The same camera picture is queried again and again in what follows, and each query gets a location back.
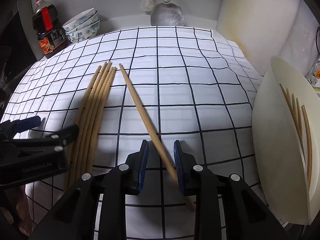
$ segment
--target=ceramic bowl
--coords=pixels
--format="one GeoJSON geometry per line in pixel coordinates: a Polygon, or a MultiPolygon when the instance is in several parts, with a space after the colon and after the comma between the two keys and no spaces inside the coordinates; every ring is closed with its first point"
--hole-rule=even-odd
{"type": "Polygon", "coordinates": [[[87,27],[99,20],[98,12],[96,12],[92,17],[90,17],[88,20],[86,20],[84,23],[81,23],[78,27],[72,29],[71,31],[66,32],[66,35],[73,33],[77,30],[81,30],[84,27],[87,27]]]}
{"type": "Polygon", "coordinates": [[[77,43],[79,41],[84,41],[88,38],[94,37],[97,34],[99,28],[100,28],[100,20],[80,30],[66,34],[66,36],[71,42],[77,43]]]}
{"type": "Polygon", "coordinates": [[[66,32],[70,32],[72,29],[78,27],[80,24],[84,23],[90,17],[96,13],[96,8],[91,8],[79,13],[78,15],[72,17],[68,20],[62,27],[66,32]]]}

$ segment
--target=blue handle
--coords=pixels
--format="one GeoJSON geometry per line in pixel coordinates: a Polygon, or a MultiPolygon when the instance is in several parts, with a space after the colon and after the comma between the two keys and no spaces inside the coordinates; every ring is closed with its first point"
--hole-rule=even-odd
{"type": "Polygon", "coordinates": [[[35,128],[39,126],[41,123],[41,118],[36,115],[27,119],[19,120],[14,125],[14,132],[21,133],[26,130],[30,130],[32,128],[35,128]]]}

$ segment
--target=metal spatula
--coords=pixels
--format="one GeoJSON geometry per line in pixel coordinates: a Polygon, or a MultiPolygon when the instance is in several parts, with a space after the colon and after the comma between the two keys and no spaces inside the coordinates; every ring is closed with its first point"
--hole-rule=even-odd
{"type": "Polygon", "coordinates": [[[152,26],[184,26],[180,6],[170,0],[158,3],[151,12],[152,26]]]}

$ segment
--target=white brush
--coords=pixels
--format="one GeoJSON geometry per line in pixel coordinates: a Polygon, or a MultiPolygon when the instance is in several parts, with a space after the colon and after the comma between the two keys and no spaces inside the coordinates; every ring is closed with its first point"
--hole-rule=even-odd
{"type": "Polygon", "coordinates": [[[145,12],[151,12],[155,5],[156,4],[154,0],[142,0],[140,8],[145,12]]]}

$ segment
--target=bowl rim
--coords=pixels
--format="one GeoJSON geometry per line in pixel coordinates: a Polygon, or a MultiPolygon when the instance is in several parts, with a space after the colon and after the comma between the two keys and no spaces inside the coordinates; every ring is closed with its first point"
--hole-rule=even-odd
{"type": "MultiPolygon", "coordinates": [[[[87,21],[89,21],[92,17],[94,17],[95,15],[97,15],[98,14],[98,11],[96,11],[96,13],[94,14],[94,15],[92,15],[89,19],[87,19],[87,20],[85,20],[83,23],[81,23],[80,25],[82,25],[82,24],[84,24],[85,22],[87,22],[87,21]]],[[[70,31],[68,31],[68,32],[66,32],[66,35],[68,35],[68,34],[70,34],[70,33],[73,33],[73,32],[76,32],[76,31],[74,31],[74,29],[76,29],[76,28],[78,28],[79,26],[77,26],[77,27],[75,27],[75,28],[73,28],[72,30],[70,30],[70,31]]]]}
{"type": "Polygon", "coordinates": [[[67,25],[71,24],[72,22],[74,22],[75,20],[79,19],[80,17],[86,15],[87,13],[95,10],[96,8],[93,7],[93,8],[90,8],[90,9],[87,9],[79,14],[77,14],[76,16],[72,17],[71,19],[69,19],[67,22],[65,22],[62,27],[66,27],[67,25]]]}
{"type": "Polygon", "coordinates": [[[98,22],[100,22],[100,19],[99,19],[98,21],[92,23],[92,24],[89,24],[89,25],[81,28],[80,30],[77,30],[77,31],[74,31],[74,32],[71,32],[71,33],[68,33],[68,34],[66,33],[66,35],[69,35],[69,36],[70,36],[70,35],[73,34],[73,33],[80,32],[80,31],[83,30],[84,28],[86,28],[86,27],[88,27],[88,26],[91,26],[91,25],[94,25],[94,24],[96,24],[96,23],[98,23],[98,22]]]}

